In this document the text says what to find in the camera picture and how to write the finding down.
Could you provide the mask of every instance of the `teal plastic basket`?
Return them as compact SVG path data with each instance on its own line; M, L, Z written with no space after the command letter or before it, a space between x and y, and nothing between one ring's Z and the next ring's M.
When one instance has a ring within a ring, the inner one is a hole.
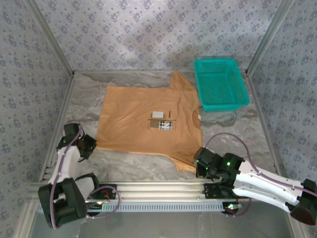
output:
M234 111L250 103L234 59L199 59L194 68L204 111Z

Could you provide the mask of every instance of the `patterned wallpaper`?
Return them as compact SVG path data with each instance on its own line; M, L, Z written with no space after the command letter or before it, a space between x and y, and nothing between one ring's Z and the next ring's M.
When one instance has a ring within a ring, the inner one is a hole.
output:
M36 0L73 70L245 69L280 0Z
M296 0L252 76L292 179L317 181L317 3ZM317 229L310 228L312 237Z
M0 237L36 181L68 76L22 0L0 1Z

